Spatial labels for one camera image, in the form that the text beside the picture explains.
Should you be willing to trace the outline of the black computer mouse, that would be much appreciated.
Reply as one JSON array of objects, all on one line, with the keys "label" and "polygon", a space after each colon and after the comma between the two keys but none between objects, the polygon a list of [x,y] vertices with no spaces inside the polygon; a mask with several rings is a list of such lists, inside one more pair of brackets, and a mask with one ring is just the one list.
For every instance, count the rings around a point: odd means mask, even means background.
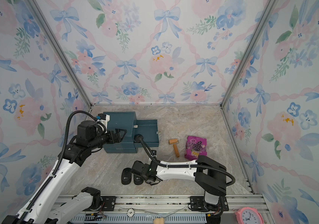
[{"label": "black computer mouse", "polygon": [[133,182],[135,185],[142,185],[144,180],[141,175],[133,174]]},{"label": "black computer mouse", "polygon": [[124,168],[121,174],[121,184],[129,185],[132,181],[131,168]]}]

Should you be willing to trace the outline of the teal drawer cabinet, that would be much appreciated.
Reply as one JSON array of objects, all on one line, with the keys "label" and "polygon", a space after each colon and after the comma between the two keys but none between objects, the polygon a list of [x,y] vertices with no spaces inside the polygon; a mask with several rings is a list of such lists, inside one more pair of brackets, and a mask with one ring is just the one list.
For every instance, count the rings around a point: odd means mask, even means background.
[{"label": "teal drawer cabinet", "polygon": [[110,117],[107,129],[113,134],[114,143],[104,145],[108,154],[135,154],[134,135],[137,122],[135,112],[104,112]]}]

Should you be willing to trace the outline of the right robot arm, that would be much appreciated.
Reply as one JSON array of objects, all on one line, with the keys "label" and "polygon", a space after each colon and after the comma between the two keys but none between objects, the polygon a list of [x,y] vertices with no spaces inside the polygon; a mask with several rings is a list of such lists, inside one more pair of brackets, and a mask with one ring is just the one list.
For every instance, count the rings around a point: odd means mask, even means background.
[{"label": "right robot arm", "polygon": [[156,185],[164,180],[189,180],[204,189],[202,211],[224,211],[224,198],[227,187],[235,183],[235,177],[227,172],[224,165],[201,155],[187,162],[165,162],[150,156],[149,164],[134,162],[131,173],[140,177],[146,184]]}]

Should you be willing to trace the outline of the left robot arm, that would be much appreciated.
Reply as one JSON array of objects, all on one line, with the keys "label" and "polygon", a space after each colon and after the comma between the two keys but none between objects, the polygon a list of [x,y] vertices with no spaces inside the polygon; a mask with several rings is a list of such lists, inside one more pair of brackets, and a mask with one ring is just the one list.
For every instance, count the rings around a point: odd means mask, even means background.
[{"label": "left robot arm", "polygon": [[16,214],[8,215],[4,224],[66,224],[84,210],[99,211],[104,206],[101,192],[85,187],[71,201],[52,210],[58,196],[71,177],[91,154],[105,144],[120,143],[127,131],[108,131],[100,121],[84,121],[70,143],[64,143],[56,165],[31,200]]}]

